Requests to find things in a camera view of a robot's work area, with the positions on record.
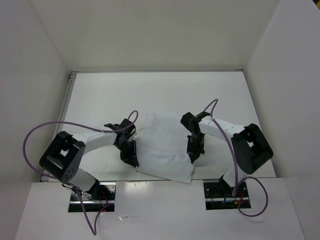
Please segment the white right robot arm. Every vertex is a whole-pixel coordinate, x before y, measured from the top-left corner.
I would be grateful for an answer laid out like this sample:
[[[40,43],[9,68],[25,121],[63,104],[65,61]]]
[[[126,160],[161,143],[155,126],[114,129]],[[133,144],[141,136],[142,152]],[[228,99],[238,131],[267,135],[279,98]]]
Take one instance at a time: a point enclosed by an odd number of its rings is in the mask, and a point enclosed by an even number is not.
[[[215,117],[208,112],[184,114],[180,123],[190,132],[187,148],[191,163],[205,153],[205,136],[210,135],[225,141],[231,150],[233,168],[221,178],[220,193],[235,195],[241,181],[254,174],[273,156],[274,152],[260,127],[256,124],[238,125]]]

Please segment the white fabric skirt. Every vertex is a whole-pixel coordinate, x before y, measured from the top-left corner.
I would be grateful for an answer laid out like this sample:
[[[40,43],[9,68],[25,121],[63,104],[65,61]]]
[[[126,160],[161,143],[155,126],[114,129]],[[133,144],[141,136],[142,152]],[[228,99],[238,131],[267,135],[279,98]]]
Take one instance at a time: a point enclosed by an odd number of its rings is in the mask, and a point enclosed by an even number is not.
[[[190,184],[195,166],[187,154],[188,134],[178,117],[146,113],[135,137],[136,171]]]

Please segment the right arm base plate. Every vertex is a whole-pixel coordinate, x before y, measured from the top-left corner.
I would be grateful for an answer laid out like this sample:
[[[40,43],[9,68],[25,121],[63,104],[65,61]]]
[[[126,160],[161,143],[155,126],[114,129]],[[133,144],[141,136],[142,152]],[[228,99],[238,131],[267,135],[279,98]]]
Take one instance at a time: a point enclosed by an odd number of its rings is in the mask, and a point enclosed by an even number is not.
[[[203,183],[205,208],[210,210],[231,210],[237,209],[240,204],[241,209],[250,209],[251,203],[247,185],[243,182],[236,196],[228,190],[223,191],[218,181],[207,181]]]

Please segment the aluminium table edge rail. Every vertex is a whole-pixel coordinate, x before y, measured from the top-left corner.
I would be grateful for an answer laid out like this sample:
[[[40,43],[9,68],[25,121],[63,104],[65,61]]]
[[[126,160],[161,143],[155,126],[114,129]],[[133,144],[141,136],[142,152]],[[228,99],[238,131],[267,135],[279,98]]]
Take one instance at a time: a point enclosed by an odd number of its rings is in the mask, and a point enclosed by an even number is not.
[[[196,115],[214,99],[218,99],[214,115],[219,119],[241,125],[251,120],[251,97],[241,71],[80,72],[68,86],[58,119],[101,129],[137,110],[137,128],[146,113],[178,118],[182,127],[183,114]],[[219,178],[233,167],[224,141],[206,135],[204,149],[205,155],[195,161],[193,180]],[[102,147],[86,154],[80,167],[100,181],[162,180],[137,172],[119,155],[114,146]]]

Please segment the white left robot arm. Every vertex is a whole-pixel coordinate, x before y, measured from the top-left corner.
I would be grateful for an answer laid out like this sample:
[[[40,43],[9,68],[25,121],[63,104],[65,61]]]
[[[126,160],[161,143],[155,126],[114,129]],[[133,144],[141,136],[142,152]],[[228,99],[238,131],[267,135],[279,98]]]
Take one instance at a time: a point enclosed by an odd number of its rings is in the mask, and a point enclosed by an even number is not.
[[[137,144],[132,139],[136,126],[125,118],[120,124],[108,123],[106,130],[82,134],[59,132],[39,160],[40,166],[62,184],[69,184],[88,200],[105,195],[107,190],[100,181],[80,168],[83,156],[106,146],[115,146],[120,159],[127,165],[138,167]]]

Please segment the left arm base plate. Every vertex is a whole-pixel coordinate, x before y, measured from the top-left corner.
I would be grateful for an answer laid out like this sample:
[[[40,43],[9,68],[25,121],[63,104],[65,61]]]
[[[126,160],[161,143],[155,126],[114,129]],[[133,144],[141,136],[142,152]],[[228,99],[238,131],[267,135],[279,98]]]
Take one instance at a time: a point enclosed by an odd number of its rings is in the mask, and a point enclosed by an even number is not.
[[[80,197],[74,191],[71,191],[68,212],[83,212],[80,199],[86,212],[97,213],[105,206],[107,207],[103,212],[113,212],[115,210],[116,186],[116,182],[101,182],[95,193],[90,194],[78,190]]]

